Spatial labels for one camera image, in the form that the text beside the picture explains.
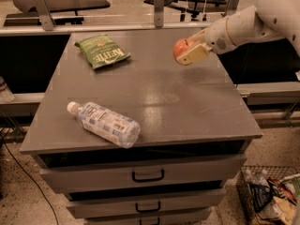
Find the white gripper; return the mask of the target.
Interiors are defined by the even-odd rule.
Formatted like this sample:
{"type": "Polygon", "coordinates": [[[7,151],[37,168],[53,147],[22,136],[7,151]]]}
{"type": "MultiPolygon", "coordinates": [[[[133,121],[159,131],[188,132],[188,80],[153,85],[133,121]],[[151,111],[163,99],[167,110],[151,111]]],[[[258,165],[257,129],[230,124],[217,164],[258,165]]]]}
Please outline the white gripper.
{"type": "Polygon", "coordinates": [[[211,50],[216,54],[224,54],[237,48],[233,39],[232,18],[230,16],[214,22],[207,29],[200,30],[189,39],[200,43],[193,44],[175,59],[182,66],[206,59],[211,50]]]}

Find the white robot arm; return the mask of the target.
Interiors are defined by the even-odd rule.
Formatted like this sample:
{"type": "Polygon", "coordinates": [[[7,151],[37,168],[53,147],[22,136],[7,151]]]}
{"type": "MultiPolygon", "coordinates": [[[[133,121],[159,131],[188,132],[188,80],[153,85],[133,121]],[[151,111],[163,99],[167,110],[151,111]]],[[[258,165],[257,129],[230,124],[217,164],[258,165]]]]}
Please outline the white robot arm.
{"type": "Polygon", "coordinates": [[[209,53],[286,38],[300,54],[300,0],[256,0],[256,4],[217,20],[173,46],[175,61],[188,66],[209,53]]]}

